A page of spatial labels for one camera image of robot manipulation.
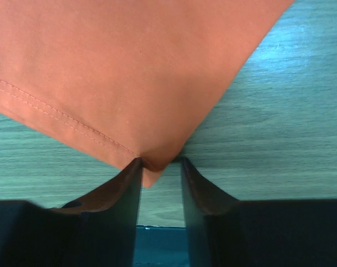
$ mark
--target stitched seam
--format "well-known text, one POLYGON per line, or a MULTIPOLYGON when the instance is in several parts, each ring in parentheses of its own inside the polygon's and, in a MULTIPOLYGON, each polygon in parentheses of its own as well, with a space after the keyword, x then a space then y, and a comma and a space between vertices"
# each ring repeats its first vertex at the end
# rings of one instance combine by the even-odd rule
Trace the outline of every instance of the stitched seam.
MULTIPOLYGON (((113 139, 107 137, 107 136, 104 135, 103 133, 94 130, 93 128, 91 128, 91 127, 89 127, 89 126, 87 126, 87 125, 81 123, 80 121, 78 121, 78 120, 72 118, 71 116, 69 116, 69 115, 67 115, 67 114, 64 114, 63 112, 61 112, 61 111, 57 110, 56 108, 54 108, 54 107, 48 105, 47 103, 44 103, 43 101, 41 101, 41 100, 35 98, 34 96, 32 96, 32 95, 30 95, 29 93, 27 93, 27 92, 25 92, 25 91, 23 91, 23 90, 17 88, 16 86, 14 86, 14 85, 12 85, 12 84, 6 82, 6 81, 3 81, 3 80, 0 80, 0 82, 2 82, 2 83, 4 83, 4 84, 6 84, 6 85, 8 85, 8 86, 10 86, 10 87, 12 87, 12 88, 14 88, 15 90, 17 90, 17 91, 19 91, 19 92, 24 93, 25 95, 29 96, 30 98, 32 98, 32 99, 34 99, 34 100, 36 100, 36 101, 38 101, 38 102, 44 104, 45 106, 47 106, 47 107, 53 109, 53 110, 56 111, 57 113, 59 113, 59 114, 65 116, 65 117, 69 118, 70 120, 72 120, 72 121, 78 123, 79 125, 83 126, 84 128, 87 128, 87 129, 89 129, 90 131, 92 131, 92 132, 94 132, 94 133, 96 133, 96 134, 101 135, 102 137, 104 137, 105 139, 109 140, 110 142, 113 142, 113 143, 117 144, 118 146, 122 147, 123 149, 129 151, 131 154, 133 154, 133 155, 135 155, 135 156, 137 156, 137 157, 140 156, 139 154, 137 154, 137 153, 135 153, 134 151, 128 149, 127 147, 123 146, 122 144, 120 144, 120 143, 116 142, 115 140, 113 140, 113 139)), ((3 91, 3 92, 5 92, 5 93, 8 93, 8 94, 10 94, 11 96, 17 98, 17 96, 15 96, 15 95, 13 95, 13 94, 11 94, 11 93, 5 91, 5 90, 0 89, 0 91, 3 91)), ((21 98, 18 98, 18 99, 20 99, 21 101, 23 101, 23 102, 25 102, 25 103, 27 103, 27 104, 33 106, 34 108, 37 108, 36 106, 34 106, 34 105, 32 105, 32 104, 26 102, 25 100, 23 100, 23 99, 21 99, 21 98)), ((63 120, 59 120, 59 121, 63 122, 64 124, 70 126, 70 127, 73 128, 73 129, 77 130, 76 128, 74 128, 74 127, 72 127, 71 125, 67 124, 65 121, 63 121, 63 120)), ((93 139, 94 141, 98 142, 98 140, 96 140, 96 139, 94 139, 94 138, 88 136, 87 134, 85 134, 85 133, 83 133, 83 132, 80 132, 80 133, 82 133, 83 135, 85 135, 85 136, 87 136, 87 137, 93 139)), ((153 169, 153 165, 151 164, 151 162, 149 162, 149 161, 146 160, 146 159, 142 159, 142 160, 143 160, 146 164, 148 164, 148 165, 153 169)))
POLYGON ((108 148, 108 149, 110 149, 110 150, 113 150, 115 153, 119 154, 120 156, 124 157, 125 159, 132 160, 132 159, 130 159, 130 158, 128 158, 128 157, 126 157, 126 156, 124 156, 123 154, 119 153, 118 151, 114 150, 113 148, 111 148, 111 147, 109 147, 109 146, 105 145, 104 143, 102 143, 102 142, 100 142, 100 141, 98 141, 98 140, 94 139, 93 137, 91 137, 91 136, 87 135, 86 133, 84 133, 84 132, 82 132, 82 131, 78 130, 77 128, 75 128, 75 127, 73 127, 73 126, 71 126, 70 124, 66 123, 65 121, 63 121, 63 120, 60 120, 59 118, 56 118, 56 117, 55 117, 55 116, 53 116, 52 114, 49 114, 48 112, 46 112, 46 111, 44 111, 44 110, 42 110, 42 109, 40 109, 40 108, 38 108, 38 107, 36 107, 36 106, 32 105, 31 103, 27 102, 26 100, 24 100, 24 99, 22 99, 22 98, 20 98, 20 97, 18 97, 18 96, 15 96, 15 95, 13 95, 13 94, 11 94, 11 93, 9 93, 9 92, 6 92, 6 91, 5 91, 5 90, 3 90, 3 89, 0 89, 0 91, 4 92, 4 93, 6 93, 6 94, 8 94, 8 95, 10 95, 10 96, 12 96, 12 97, 14 97, 14 98, 17 98, 17 99, 19 99, 19 100, 23 101, 24 103, 26 103, 26 104, 30 105, 31 107, 34 107, 34 108, 35 108, 35 109, 37 109, 37 110, 40 110, 40 111, 42 111, 44 114, 47 114, 47 115, 49 115, 50 117, 54 118, 55 120, 58 120, 58 121, 61 121, 61 122, 63 122, 65 125, 67 125, 67 126, 71 127, 71 128, 72 128, 72 129, 74 129, 75 131, 77 131, 77 132, 79 132, 79 133, 81 133, 81 134, 85 135, 86 137, 88 137, 88 138, 92 139, 93 141, 95 141, 95 142, 99 143, 100 145, 102 145, 102 146, 104 146, 104 147, 107 147, 107 148, 108 148))

